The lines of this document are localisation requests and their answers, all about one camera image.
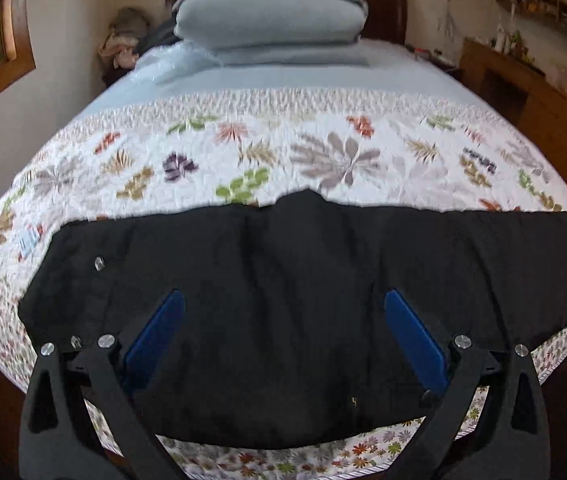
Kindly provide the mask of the pile of clothes in corner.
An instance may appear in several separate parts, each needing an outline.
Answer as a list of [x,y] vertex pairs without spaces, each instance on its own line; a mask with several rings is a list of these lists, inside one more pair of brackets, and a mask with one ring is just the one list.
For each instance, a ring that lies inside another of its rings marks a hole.
[[111,87],[136,67],[139,58],[156,47],[176,44],[174,21],[154,26],[152,16],[138,6],[124,6],[108,25],[108,35],[98,48],[101,80]]

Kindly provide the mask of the wooden side cabinet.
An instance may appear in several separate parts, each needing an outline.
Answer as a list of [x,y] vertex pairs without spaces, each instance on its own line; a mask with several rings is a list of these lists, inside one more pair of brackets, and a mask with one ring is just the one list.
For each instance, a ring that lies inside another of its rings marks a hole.
[[567,179],[567,91],[479,42],[463,41],[461,82],[531,140]]

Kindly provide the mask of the black pants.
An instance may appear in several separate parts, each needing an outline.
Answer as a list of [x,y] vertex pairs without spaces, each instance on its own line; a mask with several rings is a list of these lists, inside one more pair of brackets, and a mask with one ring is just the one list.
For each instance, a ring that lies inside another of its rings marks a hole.
[[124,382],[159,436],[298,448],[423,415],[384,321],[399,292],[441,341],[535,349],[567,326],[567,212],[254,208],[70,222],[18,305],[35,346],[139,344]]

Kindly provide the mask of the light blue bed sheet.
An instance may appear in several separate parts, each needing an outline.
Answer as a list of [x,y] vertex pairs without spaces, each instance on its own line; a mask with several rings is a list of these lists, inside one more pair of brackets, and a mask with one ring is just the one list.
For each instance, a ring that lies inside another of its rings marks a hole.
[[361,39],[344,46],[270,46],[206,50],[190,41],[156,47],[136,68],[84,108],[108,108],[182,94],[239,89],[354,88],[422,94],[465,104],[480,99],[453,77],[403,47]]

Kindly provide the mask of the floral quilted bedspread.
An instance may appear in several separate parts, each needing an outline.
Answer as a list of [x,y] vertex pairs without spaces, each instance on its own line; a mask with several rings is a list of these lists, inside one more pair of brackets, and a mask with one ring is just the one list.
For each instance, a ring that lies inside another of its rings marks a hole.
[[35,352],[18,300],[62,224],[266,205],[300,188],[357,205],[567,211],[564,180],[483,105],[279,89],[102,110],[52,136],[1,197],[0,370],[26,388]]

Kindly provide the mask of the folded grey blanket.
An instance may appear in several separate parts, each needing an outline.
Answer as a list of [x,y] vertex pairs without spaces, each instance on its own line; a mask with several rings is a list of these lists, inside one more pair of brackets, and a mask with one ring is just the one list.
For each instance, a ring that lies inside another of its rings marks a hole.
[[366,0],[177,0],[175,35],[239,64],[366,66]]

